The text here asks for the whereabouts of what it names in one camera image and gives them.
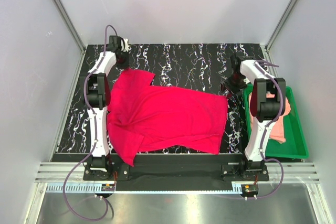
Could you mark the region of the red t shirt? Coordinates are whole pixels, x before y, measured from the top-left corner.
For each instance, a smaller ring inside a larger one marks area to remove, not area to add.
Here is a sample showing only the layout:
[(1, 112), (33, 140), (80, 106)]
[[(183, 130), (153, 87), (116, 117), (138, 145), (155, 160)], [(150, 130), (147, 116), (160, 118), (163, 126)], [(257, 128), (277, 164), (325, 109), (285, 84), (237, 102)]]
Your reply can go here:
[(119, 157), (134, 165), (139, 152), (183, 146), (219, 154), (228, 102), (225, 96), (152, 84), (151, 72), (127, 69), (111, 91), (107, 130)]

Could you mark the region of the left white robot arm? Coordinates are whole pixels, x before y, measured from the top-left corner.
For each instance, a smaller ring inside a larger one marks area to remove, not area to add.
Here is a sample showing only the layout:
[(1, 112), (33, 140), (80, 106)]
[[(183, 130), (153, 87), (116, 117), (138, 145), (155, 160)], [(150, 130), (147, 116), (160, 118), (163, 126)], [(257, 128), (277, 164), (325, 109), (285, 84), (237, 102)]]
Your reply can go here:
[(91, 147), (85, 160), (84, 180), (108, 180), (113, 176), (108, 144), (107, 114), (111, 101), (108, 74), (113, 67), (129, 66), (128, 40), (111, 35), (87, 75), (81, 78), (83, 102), (90, 123)]

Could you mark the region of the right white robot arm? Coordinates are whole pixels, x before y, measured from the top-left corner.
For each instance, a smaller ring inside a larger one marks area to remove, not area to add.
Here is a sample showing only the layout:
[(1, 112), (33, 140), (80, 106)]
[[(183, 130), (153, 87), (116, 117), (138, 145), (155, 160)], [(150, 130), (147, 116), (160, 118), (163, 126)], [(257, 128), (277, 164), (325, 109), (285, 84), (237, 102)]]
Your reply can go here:
[(263, 66), (275, 65), (264, 60), (255, 60), (236, 52), (231, 55), (230, 61), (232, 75), (221, 83), (221, 92), (229, 98), (247, 87), (246, 79), (253, 85), (249, 104), (249, 112), (254, 118), (253, 126), (244, 158), (234, 172), (234, 175), (250, 180), (264, 170), (271, 130), (286, 108), (286, 81), (269, 74)]

